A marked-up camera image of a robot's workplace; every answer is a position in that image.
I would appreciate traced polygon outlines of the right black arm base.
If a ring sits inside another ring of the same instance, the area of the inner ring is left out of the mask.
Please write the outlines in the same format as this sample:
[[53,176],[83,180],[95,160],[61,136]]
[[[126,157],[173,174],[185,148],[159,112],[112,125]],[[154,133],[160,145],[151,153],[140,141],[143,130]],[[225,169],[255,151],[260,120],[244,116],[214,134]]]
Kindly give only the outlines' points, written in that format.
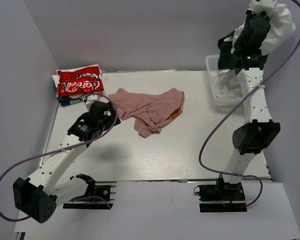
[[216,184],[197,185],[193,193],[199,196],[201,213],[247,212],[246,197],[241,183],[230,184],[235,189],[218,190]]

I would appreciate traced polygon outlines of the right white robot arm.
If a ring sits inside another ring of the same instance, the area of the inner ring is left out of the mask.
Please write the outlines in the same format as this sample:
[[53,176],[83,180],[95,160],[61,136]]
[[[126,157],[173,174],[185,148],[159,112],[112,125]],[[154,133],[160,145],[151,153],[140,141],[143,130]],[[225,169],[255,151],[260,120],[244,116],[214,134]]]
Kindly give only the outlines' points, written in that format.
[[233,152],[220,175],[222,183],[215,188],[216,195],[226,200],[237,185],[253,158],[266,149],[281,130],[269,113],[264,85],[264,60],[261,45],[270,30],[270,17],[265,11],[246,12],[243,30],[234,43],[233,69],[244,101],[244,124],[232,134]]

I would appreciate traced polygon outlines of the pink t shirt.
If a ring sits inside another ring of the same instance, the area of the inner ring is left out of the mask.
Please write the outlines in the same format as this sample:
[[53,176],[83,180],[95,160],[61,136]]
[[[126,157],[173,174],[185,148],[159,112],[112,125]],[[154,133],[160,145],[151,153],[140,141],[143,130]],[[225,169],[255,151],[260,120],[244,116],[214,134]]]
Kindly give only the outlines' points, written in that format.
[[135,118],[134,130],[147,138],[159,134],[183,112],[185,93],[171,88],[162,94],[132,93],[119,88],[108,96],[121,120]]

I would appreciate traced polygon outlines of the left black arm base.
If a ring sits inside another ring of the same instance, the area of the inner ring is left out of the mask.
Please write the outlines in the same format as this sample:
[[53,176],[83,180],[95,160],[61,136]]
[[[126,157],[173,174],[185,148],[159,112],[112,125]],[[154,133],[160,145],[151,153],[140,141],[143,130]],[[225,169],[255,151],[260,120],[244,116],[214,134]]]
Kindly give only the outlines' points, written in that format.
[[115,202],[116,188],[117,182],[97,182],[94,195],[76,198],[62,207],[67,210],[110,210]]

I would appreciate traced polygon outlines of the green and white t shirt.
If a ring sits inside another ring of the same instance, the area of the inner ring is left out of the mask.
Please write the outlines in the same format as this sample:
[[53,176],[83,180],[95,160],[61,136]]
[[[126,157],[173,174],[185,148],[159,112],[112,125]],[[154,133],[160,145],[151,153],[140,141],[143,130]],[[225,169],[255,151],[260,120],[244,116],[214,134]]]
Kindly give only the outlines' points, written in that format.
[[252,0],[244,24],[221,38],[219,70],[259,68],[262,70],[268,55],[286,41],[296,30],[292,13],[286,4],[277,0]]

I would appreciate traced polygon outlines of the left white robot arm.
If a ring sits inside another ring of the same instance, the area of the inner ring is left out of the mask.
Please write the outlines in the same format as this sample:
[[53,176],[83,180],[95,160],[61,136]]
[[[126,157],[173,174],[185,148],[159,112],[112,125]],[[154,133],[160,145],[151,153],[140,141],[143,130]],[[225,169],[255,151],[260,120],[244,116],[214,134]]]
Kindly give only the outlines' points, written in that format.
[[55,209],[69,201],[85,201],[96,196],[96,181],[83,173],[71,176],[62,184],[57,182],[92,142],[103,132],[120,124],[111,102],[94,101],[88,111],[77,118],[59,145],[58,153],[50,155],[35,172],[26,179],[13,183],[16,208],[36,220],[46,222]]

